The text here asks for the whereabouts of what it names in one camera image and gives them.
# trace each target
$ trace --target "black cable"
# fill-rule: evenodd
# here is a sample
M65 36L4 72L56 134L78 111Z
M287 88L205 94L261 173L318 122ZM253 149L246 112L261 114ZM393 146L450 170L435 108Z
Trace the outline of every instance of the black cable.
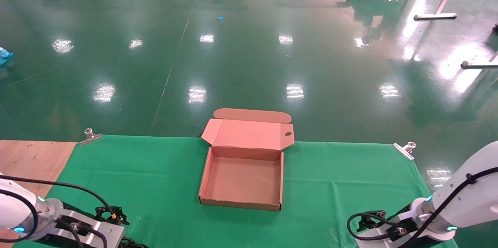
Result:
M149 248L149 246L145 244L137 244L133 239L129 237L123 237L121 239L121 248Z
M107 239L106 239L105 235L103 235L101 232L99 232L97 230L94 230L91 227L84 227L84 226L81 226L80 230L83 230L85 232L90 232L92 234L95 234L97 237L99 237L100 239L102 239L103 248L107 248Z
M66 227L66 229L70 230L71 234L73 234L73 237L76 240L76 243L78 243L78 248L84 248L83 243L81 242L80 236L78 235L76 230L73 227L71 227L71 225L69 225L65 221L62 221L60 218L55 220L55 223L59 223L59 224L63 225L64 227Z
M417 232L413 234L413 236L410 239L408 239L408 241L406 241L399 248L409 247L409 244L415 241L415 239L417 239L420 236L420 234L424 232L424 230L429 226L429 224L432 221L434 221L434 219L441 213L441 211L443 211L443 209L450 203L450 201L453 200L457 196L457 194L460 193L466 186L475 184L477 182L476 181L477 179L496 172L498 172L498 167L484 170L475 175L467 174L467 179L462 184L457 186L454 191L452 191L452 193L443 201L443 203L441 203L441 205L434 211L434 213L427 219L427 221L425 221L425 223L417 230Z
M36 228L38 227L38 213L36 212L35 207L31 204L31 202L29 202L22 195L18 195L17 193L12 193L10 191L1 190L1 189L0 189L0 193L3 193L4 195L8 195L10 197L13 197L15 199L20 200L21 202L23 202L30 209L30 211L31 211L31 213L33 215L33 228L32 228L32 230L30 230L30 232L28 232L25 236L20 237L18 239L0 239L0 242L3 242L3 243L16 243L16 242L19 242L19 241L23 241L23 240L27 239L28 237L32 236L32 234L34 234L34 232L36 231Z
M363 240L363 241L373 241L373 240L381 240L381 239L386 239L388 237L391 236L391 234L381 234L379 236L374 236L374 237L360 237L358 236L357 234L355 234L352 229L351 229L351 221L358 217L358 216L366 216L366 217L370 217L370 218L374 218L378 221L380 221L381 223L387 223L388 225L391 225L393 227L403 227L402 225L399 225L398 223L393 223L393 222L390 222L384 218L381 218L377 215L374 215L374 214L369 214L369 213L356 213L354 215L352 215L351 217L349 217L349 219L347 220L347 230L349 231L349 233L356 239L359 239L359 240Z
M107 211L109 211L111 218L116 218L116 214L114 214L114 211L112 211L112 208L109 206L109 204L97 193L95 193L92 190L89 190L87 188L84 188L82 186L74 185L74 184L68 184L68 183L61 183L61 182L51 182L51 181L44 181L42 179L27 179L27 178L20 178L20 177L12 177L12 176L7 176L7 175L0 175L0 179L11 179L12 181L18 181L18 182L27 182L27 183L35 183L35 184L46 184L46 185L55 185L55 186L67 186L68 188L73 188L77 190L81 190L84 192L87 192L94 197L96 197L102 204L105 206Z

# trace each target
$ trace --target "open cardboard box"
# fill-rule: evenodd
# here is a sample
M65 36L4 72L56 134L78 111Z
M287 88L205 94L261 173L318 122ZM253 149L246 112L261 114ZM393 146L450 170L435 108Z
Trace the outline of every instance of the open cardboard box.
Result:
M202 138L212 145L199 190L204 205L280 211L283 152L294 143L282 112L222 108Z

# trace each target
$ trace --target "box lid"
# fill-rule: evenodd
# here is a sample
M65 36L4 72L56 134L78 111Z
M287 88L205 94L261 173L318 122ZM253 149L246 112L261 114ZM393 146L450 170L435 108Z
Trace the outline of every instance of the box lid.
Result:
M294 143L286 113L222 108L214 117L201 136L213 147L283 150Z

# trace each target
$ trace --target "shiny floor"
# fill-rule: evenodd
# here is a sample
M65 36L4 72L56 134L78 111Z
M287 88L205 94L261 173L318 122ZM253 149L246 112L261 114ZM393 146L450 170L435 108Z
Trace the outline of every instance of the shiny floor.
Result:
M413 20L439 2L0 0L0 44L16 54L0 67L0 139L194 137L217 108L278 110L300 141L415 141L436 190L498 134L498 69L459 66L498 50L498 0Z

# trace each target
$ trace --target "wooden board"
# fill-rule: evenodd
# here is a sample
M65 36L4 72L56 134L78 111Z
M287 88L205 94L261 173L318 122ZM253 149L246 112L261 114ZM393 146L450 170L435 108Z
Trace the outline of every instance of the wooden board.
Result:
M0 172L4 175L55 181L61 174L76 143L0 140ZM51 185L18 182L35 195L45 197ZM17 232L0 230L0 238L15 239ZM0 243L10 248L11 243Z

